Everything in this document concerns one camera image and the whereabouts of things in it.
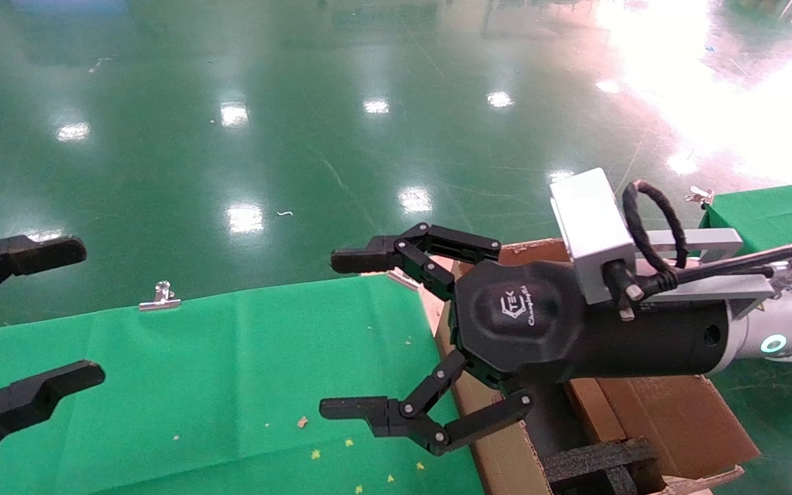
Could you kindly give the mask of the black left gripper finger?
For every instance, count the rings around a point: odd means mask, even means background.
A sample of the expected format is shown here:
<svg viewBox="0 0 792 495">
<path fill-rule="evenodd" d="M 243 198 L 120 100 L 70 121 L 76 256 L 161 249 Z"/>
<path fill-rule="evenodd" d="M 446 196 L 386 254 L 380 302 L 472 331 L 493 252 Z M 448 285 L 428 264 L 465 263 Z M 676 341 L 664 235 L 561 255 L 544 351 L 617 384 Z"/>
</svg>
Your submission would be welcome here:
<svg viewBox="0 0 792 495">
<path fill-rule="evenodd" d="M 12 276 L 28 276 L 85 262 L 84 241 L 67 236 L 34 241 L 25 235 L 0 239 L 0 284 Z"/>
<path fill-rule="evenodd" d="M 99 386 L 105 379 L 99 364 L 75 362 L 0 388 L 0 442 L 50 420 L 63 398 Z"/>
</svg>

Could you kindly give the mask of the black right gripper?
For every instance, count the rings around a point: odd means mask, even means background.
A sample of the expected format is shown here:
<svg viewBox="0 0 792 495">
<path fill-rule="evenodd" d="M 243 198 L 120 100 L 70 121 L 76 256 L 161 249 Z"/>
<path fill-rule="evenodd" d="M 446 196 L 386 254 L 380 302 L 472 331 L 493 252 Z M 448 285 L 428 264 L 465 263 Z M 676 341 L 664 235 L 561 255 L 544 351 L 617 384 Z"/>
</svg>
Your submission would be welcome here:
<svg viewBox="0 0 792 495">
<path fill-rule="evenodd" d="M 506 266 L 496 262 L 501 249 L 496 239 L 418 223 L 402 234 L 374 236 L 361 248 L 333 250 L 331 267 L 339 274 L 398 267 L 439 300 L 452 300 L 452 341 L 459 350 L 404 400 L 326 398 L 318 404 L 320 416 L 361 419 L 374 437 L 405 437 L 442 457 L 516 425 L 534 404 L 519 390 L 440 425 L 430 411 L 469 366 L 488 386 L 511 386 L 704 374 L 723 358 L 729 330 L 724 302 L 655 303 L 626 322 L 613 302 L 588 304 L 566 264 Z M 432 256 L 475 266 L 455 282 Z"/>
</svg>

